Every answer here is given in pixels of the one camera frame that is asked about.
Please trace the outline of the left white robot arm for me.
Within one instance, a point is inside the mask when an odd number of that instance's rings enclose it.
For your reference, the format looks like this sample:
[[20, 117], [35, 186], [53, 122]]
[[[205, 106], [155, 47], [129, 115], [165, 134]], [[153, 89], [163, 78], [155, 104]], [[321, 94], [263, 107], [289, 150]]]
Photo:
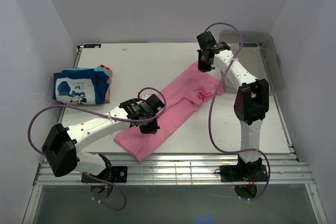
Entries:
[[73, 171], [88, 173], [100, 182], [111, 179], [112, 165], [102, 154], [84, 152], [84, 148], [109, 134], [138, 127], [142, 134], [159, 130], [156, 115], [164, 108], [160, 98], [152, 94], [145, 100], [135, 98], [120, 103], [113, 110], [80, 124], [54, 125], [42, 152], [55, 177]]

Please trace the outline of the pink t shirt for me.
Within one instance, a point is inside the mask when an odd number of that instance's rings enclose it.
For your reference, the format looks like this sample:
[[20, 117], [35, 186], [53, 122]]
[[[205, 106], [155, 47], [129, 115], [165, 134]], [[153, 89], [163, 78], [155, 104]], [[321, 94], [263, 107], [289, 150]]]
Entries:
[[120, 131], [114, 141], [139, 162], [162, 145], [199, 107], [212, 99], [219, 80], [191, 64], [184, 72], [162, 89], [166, 109], [157, 119], [156, 134], [142, 134], [137, 127]]

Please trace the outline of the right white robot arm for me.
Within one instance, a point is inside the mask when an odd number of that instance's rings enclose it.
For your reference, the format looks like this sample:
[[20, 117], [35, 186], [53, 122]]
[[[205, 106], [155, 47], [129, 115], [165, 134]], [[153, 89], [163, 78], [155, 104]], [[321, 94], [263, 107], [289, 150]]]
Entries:
[[260, 129], [269, 110], [269, 83], [257, 79], [235, 57], [228, 44], [216, 42], [210, 31], [197, 36], [198, 69], [209, 72], [218, 68], [236, 90], [234, 113], [240, 121], [241, 142], [236, 165], [223, 165], [216, 171], [222, 182], [265, 182], [267, 171], [262, 164]]

